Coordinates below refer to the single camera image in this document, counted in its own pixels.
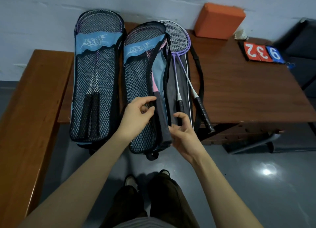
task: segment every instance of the left hand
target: left hand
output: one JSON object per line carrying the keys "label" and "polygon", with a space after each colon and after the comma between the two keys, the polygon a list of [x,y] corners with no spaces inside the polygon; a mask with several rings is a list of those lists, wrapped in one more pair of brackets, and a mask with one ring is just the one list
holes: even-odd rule
{"label": "left hand", "polygon": [[155,96],[136,97],[127,105],[121,124],[117,130],[117,133],[122,138],[131,142],[141,133],[155,111],[154,106],[148,109],[144,105],[153,100],[156,100]]}

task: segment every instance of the forearm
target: forearm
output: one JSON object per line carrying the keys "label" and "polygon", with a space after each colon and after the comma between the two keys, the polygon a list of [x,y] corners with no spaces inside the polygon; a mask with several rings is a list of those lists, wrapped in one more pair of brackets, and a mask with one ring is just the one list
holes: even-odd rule
{"label": "forearm", "polygon": [[205,151],[192,166],[203,187],[217,227],[262,227]]}
{"label": "forearm", "polygon": [[81,227],[128,141],[115,133],[39,205],[20,227]]}

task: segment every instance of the number card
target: number card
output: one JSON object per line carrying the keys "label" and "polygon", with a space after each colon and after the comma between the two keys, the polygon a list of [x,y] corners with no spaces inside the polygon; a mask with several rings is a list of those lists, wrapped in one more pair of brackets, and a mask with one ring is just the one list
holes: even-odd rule
{"label": "number card", "polygon": [[255,47],[256,47],[256,44],[244,42],[244,49],[245,49],[248,59],[253,60],[253,61],[261,61],[259,55],[256,52]]}
{"label": "number card", "polygon": [[255,45],[254,48],[262,62],[273,62],[264,45]]}
{"label": "number card", "polygon": [[280,55],[279,51],[276,48],[271,47],[271,46],[267,46],[266,48],[268,50],[270,57],[272,58],[274,62],[285,63],[285,61],[282,59],[282,56]]}

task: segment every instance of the red number card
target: red number card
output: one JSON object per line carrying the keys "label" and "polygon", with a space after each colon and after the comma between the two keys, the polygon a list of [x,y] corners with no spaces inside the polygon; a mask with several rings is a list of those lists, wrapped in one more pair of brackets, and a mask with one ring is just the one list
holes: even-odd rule
{"label": "red number card", "polygon": [[256,46],[257,45],[254,43],[244,42],[244,49],[246,51],[246,54],[249,60],[261,61],[259,55],[257,54]]}
{"label": "red number card", "polygon": [[256,51],[262,62],[273,62],[264,45],[254,45],[253,49]]}

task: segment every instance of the black grip tape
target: black grip tape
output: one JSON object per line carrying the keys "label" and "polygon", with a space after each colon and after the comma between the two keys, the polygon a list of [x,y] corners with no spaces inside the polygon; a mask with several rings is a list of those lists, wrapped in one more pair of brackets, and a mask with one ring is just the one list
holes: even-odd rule
{"label": "black grip tape", "polygon": [[162,99],[160,97],[160,93],[158,91],[154,92],[154,96],[157,98],[156,99],[156,110],[155,112],[157,113],[159,117],[159,123],[160,123],[160,129],[157,129],[158,132],[161,133],[161,143],[160,145],[163,147],[168,147],[170,146],[172,142],[171,134],[169,131],[169,127],[163,112],[163,103]]}
{"label": "black grip tape", "polygon": [[86,94],[80,118],[78,139],[87,139],[89,136],[89,123],[92,108],[92,94]]}
{"label": "black grip tape", "polygon": [[92,110],[91,110],[91,130],[90,130],[91,138],[95,138],[100,135],[99,116],[100,116],[100,93],[94,92],[93,98],[92,98]]}
{"label": "black grip tape", "polygon": [[205,127],[209,130],[209,132],[215,132],[215,129],[211,124],[211,121],[209,119],[209,116],[207,115],[207,112],[204,108],[204,105],[203,105],[203,102],[201,101],[201,98],[196,97],[193,99],[193,102],[195,104],[195,107],[196,107],[202,121],[204,122]]}
{"label": "black grip tape", "polygon": [[[184,113],[184,105],[183,105],[183,100],[178,100],[176,103],[176,109],[177,112],[183,112]],[[182,119],[178,117],[178,125],[182,126]]]}

